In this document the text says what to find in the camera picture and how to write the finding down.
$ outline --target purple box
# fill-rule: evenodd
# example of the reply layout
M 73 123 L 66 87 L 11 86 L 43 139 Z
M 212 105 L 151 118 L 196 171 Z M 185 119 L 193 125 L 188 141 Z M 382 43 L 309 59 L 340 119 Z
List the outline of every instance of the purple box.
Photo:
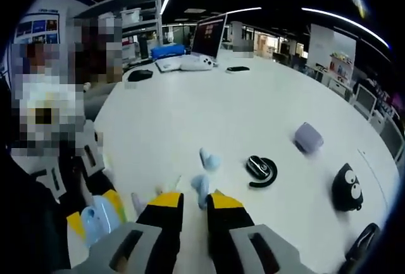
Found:
M 294 137 L 296 144 L 307 154 L 319 150 L 323 144 L 323 138 L 309 123 L 305 122 L 296 131 Z

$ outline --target black mouse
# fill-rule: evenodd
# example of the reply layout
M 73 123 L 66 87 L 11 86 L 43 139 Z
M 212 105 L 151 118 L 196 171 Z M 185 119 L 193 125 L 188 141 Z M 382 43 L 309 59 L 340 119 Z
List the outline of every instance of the black mouse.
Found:
M 153 72 L 151 70 L 134 70 L 128 76 L 128 82 L 138 82 L 145 79 L 152 78 Z

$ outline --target laptop screen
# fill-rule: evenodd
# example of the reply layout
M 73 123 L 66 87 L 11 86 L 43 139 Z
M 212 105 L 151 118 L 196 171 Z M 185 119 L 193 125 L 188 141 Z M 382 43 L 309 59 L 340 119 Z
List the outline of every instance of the laptop screen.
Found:
M 223 29 L 227 15 L 216 16 L 200 21 L 197 24 L 191 53 L 205 54 L 216 58 L 222 42 Z

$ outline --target white laptop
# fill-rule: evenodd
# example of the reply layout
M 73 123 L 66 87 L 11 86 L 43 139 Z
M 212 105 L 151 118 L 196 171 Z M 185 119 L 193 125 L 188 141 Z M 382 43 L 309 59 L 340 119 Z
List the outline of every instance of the white laptop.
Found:
M 179 70 L 185 60 L 199 61 L 199 56 L 204 54 L 215 60 L 221 46 L 223 31 L 227 22 L 227 15 L 214 16 L 197 23 L 194 32 L 190 55 L 182 55 L 156 60 L 161 73 Z

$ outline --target black plush toy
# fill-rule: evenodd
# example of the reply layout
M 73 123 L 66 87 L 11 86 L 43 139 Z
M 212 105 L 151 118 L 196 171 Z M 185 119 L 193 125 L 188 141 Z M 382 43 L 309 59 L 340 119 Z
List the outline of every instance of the black plush toy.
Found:
M 332 184 L 332 202 L 338 211 L 360 210 L 363 194 L 357 176 L 346 163 L 337 173 Z

